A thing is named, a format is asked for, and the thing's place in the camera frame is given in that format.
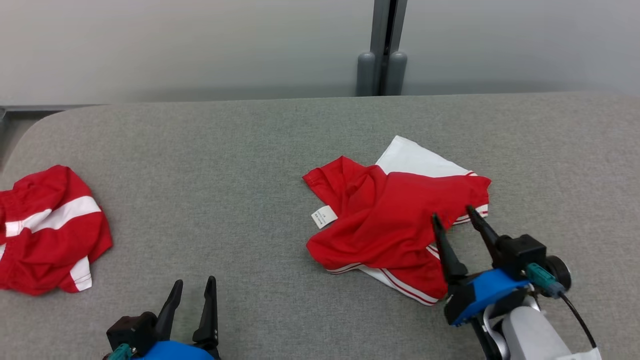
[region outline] sleeve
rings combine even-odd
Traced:
[[[366,167],[341,156],[329,164],[311,170],[302,179],[323,203],[340,217],[347,203],[347,187]]]

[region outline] clothing label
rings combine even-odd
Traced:
[[[338,215],[333,212],[329,205],[319,208],[315,213],[311,214],[311,217],[316,222],[316,225],[318,225],[318,229],[322,229],[330,222],[338,219]]]

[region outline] gray fabric surface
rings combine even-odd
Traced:
[[[360,272],[330,275],[308,255],[322,203],[301,180],[340,155],[373,164],[402,135],[493,179],[490,223],[563,258],[569,292],[607,359],[640,345],[640,101],[597,94],[454,95],[124,104],[34,125],[2,188],[73,168],[109,218],[114,247],[93,288],[0,293],[5,359],[98,359],[122,315],[158,312],[184,279],[173,339],[198,325],[218,278],[225,359],[481,359],[469,326]],[[490,257],[467,225],[450,239],[471,271]],[[588,342],[560,300],[543,300],[572,350]]]
[[[36,123],[36,121],[50,115],[41,111],[24,111],[21,113],[7,113],[2,118],[3,112],[0,110],[0,174],[4,169],[4,164],[9,160],[13,148],[24,133]]]

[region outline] cable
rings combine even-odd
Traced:
[[[584,330],[584,333],[587,334],[587,338],[589,338],[589,342],[591,343],[591,346],[593,348],[598,347],[598,345],[596,345],[596,341],[593,339],[593,336],[591,335],[591,331],[589,331],[587,324],[584,323],[584,320],[582,319],[580,314],[578,314],[578,311],[575,309],[575,306],[573,306],[571,301],[569,301],[569,299],[566,298],[566,295],[564,293],[560,293],[560,297],[564,300],[564,302],[569,307],[569,309],[571,309],[571,312],[573,313],[573,315],[575,315],[575,318],[578,319],[580,326],[582,326],[582,330]]]

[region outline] red shorts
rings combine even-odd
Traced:
[[[0,288],[40,295],[90,288],[89,264],[112,245],[89,187],[68,167],[31,174],[0,192]]]

